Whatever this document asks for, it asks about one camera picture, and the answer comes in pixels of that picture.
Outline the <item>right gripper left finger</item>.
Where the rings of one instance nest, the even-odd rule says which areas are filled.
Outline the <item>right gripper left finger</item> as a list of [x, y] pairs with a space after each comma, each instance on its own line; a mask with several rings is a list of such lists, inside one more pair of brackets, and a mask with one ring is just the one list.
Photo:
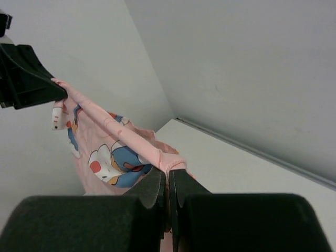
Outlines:
[[152, 168], [120, 196], [32, 196], [11, 213], [1, 251], [159, 251], [165, 174]]

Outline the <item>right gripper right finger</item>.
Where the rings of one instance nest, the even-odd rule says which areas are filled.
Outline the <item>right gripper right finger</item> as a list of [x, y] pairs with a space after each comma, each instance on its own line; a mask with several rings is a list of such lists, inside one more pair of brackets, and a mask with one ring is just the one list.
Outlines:
[[174, 251], [331, 251], [310, 203], [288, 193], [213, 194], [169, 174]]

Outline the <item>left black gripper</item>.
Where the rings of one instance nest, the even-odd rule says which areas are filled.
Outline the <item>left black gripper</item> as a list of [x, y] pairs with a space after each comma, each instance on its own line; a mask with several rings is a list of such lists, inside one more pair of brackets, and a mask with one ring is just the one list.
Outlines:
[[1, 107], [23, 109], [67, 98], [30, 45], [1, 44]]

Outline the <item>pink cartoon print pillowcase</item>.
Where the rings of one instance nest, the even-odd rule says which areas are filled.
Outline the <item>pink cartoon print pillowcase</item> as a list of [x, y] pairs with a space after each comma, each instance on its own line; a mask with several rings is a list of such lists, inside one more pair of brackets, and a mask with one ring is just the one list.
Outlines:
[[186, 160], [151, 130], [140, 129], [126, 117], [107, 112], [59, 79], [67, 98], [55, 102], [52, 128], [67, 130], [76, 171], [87, 196], [120, 196], [152, 168], [165, 174], [165, 229], [159, 251], [174, 251], [169, 174], [185, 170]]

